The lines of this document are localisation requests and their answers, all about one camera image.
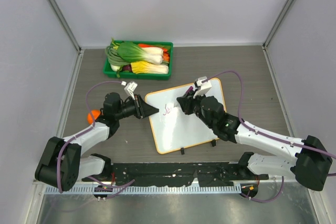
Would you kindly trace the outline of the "orange framed whiteboard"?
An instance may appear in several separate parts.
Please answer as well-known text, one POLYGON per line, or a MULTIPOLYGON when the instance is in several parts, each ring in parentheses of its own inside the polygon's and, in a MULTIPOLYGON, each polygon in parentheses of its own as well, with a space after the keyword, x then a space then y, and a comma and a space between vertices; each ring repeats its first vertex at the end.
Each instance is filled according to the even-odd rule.
POLYGON ((195 114, 182 112, 176 98, 193 83, 148 93, 145 102, 159 112, 150 116, 150 126, 158 153, 167 154, 217 140, 218 137, 195 114))

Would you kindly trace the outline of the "pink whiteboard marker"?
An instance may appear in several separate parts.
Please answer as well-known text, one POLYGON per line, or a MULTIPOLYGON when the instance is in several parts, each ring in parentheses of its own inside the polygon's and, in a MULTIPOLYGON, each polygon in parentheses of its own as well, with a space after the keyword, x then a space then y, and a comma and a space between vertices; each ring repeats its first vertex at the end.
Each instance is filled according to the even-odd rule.
POLYGON ((187 104, 190 100, 190 95, 193 93, 193 91, 194 91, 193 87, 189 87, 182 96, 176 98, 177 105, 182 110, 184 110, 186 108, 186 106, 187 106, 187 104))

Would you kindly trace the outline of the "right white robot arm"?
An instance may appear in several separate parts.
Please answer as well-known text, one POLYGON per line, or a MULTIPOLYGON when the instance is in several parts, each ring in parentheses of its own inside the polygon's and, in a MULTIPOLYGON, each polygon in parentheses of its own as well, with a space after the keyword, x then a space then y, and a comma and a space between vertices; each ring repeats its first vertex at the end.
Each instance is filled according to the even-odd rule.
POLYGON ((277 175, 294 178, 314 191, 323 190, 332 158, 318 138, 309 135, 301 139, 265 131, 227 113, 214 96, 194 93, 189 90, 176 99, 184 114, 196 115, 220 140, 249 145, 270 154, 244 153, 237 166, 239 177, 277 175))

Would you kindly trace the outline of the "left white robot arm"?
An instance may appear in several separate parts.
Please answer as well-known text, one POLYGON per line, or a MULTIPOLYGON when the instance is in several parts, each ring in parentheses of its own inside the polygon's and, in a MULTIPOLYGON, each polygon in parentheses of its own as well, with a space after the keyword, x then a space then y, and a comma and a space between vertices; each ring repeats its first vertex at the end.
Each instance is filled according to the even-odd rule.
POLYGON ((107 181, 112 174, 111 159, 99 154, 87 158, 82 155, 111 138, 119 128, 120 120, 131 116, 143 119, 158 112, 158 108, 147 104, 140 95, 122 100, 118 93, 108 93, 92 125, 75 135, 54 136, 47 141, 35 170, 35 179, 58 188, 59 192, 69 191, 76 182, 90 176, 107 181))

